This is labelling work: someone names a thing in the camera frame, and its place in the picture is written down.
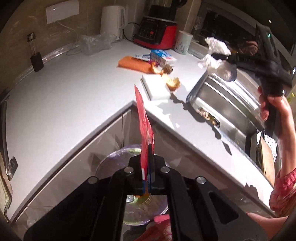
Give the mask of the person's right forearm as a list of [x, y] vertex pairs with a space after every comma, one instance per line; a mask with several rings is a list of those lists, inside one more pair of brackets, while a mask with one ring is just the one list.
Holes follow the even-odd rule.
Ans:
[[276, 216], [285, 217], [295, 208], [295, 124], [293, 122], [282, 126], [280, 143], [282, 166], [275, 177], [269, 205]]

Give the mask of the person's right hand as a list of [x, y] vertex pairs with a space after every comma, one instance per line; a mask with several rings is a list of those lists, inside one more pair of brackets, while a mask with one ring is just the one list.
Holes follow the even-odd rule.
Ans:
[[295, 124], [287, 98], [284, 95], [264, 95], [261, 86], [257, 90], [259, 92], [260, 116], [265, 121], [265, 133], [282, 141], [294, 138]]

